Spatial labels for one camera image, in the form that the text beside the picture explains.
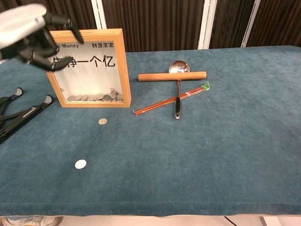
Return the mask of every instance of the wooden rolling pin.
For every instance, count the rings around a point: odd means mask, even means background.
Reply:
[[[206,72],[184,72],[184,73],[156,73],[139,74],[138,81],[177,81],[177,80],[199,80],[207,77]]]

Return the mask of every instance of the stainless steel ladle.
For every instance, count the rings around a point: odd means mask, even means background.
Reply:
[[[190,72],[189,65],[181,60],[173,62],[169,66],[169,73],[185,73]],[[177,81],[177,91],[176,91],[176,100],[175,100],[175,109],[174,109],[174,116],[176,119],[179,119],[181,116],[181,99],[180,99],[180,80]]]

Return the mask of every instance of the wooden picture frame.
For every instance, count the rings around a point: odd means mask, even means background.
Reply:
[[[122,29],[80,30],[84,44],[78,43],[71,31],[50,33],[60,51],[49,60],[59,60],[58,56],[74,57],[72,64],[63,70],[46,72],[62,107],[130,106],[131,91]],[[94,52],[93,61],[87,60],[91,52]],[[102,56],[103,52],[110,52],[111,56]],[[82,97],[78,100],[79,92],[86,93],[80,94]]]

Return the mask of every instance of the robot finger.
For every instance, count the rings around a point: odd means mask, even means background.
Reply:
[[[35,37],[39,40],[39,43],[31,46],[34,52],[43,57],[50,57],[58,53],[59,48],[47,28],[43,28],[36,33]]]
[[[64,16],[53,15],[49,12],[43,16],[46,22],[46,25],[63,25],[65,29],[69,29],[74,34],[75,38],[79,43],[84,43],[83,37],[81,36],[79,29],[73,25],[71,19]]]
[[[66,56],[56,63],[51,63],[30,48],[22,50],[17,58],[23,62],[51,72],[64,69],[73,60],[73,57]]]

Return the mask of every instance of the floor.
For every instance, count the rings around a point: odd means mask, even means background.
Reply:
[[[228,216],[237,226],[262,226],[259,216]],[[264,217],[267,226],[301,226],[301,217]],[[222,216],[66,216],[60,226],[233,226]]]

